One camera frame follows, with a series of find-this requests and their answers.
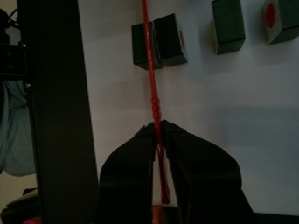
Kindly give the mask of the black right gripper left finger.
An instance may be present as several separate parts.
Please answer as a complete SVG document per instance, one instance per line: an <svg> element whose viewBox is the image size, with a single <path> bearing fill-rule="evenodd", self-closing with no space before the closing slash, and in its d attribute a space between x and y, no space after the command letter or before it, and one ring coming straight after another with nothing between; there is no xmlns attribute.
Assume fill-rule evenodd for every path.
<svg viewBox="0 0 299 224"><path fill-rule="evenodd" d="M110 154L99 175L98 224L153 224L155 126Z"/></svg>

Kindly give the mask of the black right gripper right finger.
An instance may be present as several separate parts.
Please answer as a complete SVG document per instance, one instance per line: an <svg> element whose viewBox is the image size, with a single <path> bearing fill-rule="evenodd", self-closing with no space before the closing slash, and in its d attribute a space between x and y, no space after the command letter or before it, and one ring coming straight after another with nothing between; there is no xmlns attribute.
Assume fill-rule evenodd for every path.
<svg viewBox="0 0 299 224"><path fill-rule="evenodd" d="M163 137L181 224L257 224L236 158L169 121Z"/></svg>

